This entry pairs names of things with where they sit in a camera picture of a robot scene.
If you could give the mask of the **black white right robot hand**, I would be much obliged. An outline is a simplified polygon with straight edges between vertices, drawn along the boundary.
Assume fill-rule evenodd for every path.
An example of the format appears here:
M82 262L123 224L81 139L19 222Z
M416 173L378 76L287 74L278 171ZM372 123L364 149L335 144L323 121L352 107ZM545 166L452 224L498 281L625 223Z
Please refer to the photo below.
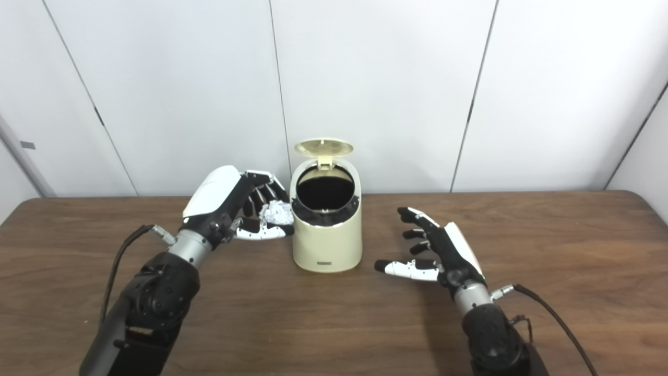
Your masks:
M417 226L402 236L407 240L421 239L410 248L410 254L432 251L437 260L377 260L375 271L410 280L434 281L448 289L452 297L467 284L487 287L480 264L457 224L449 222L441 226L425 212L412 207L399 207L398 213L403 223Z

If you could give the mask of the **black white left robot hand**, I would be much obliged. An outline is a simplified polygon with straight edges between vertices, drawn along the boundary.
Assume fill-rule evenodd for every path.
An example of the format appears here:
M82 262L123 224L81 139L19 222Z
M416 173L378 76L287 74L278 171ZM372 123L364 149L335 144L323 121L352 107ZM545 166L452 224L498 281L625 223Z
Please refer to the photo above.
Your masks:
M270 240L294 234L293 224L263 219L270 203L288 203L279 179L267 171L240 172L233 165L212 171L200 184L182 212L181 230L192 231L212 249L234 238Z

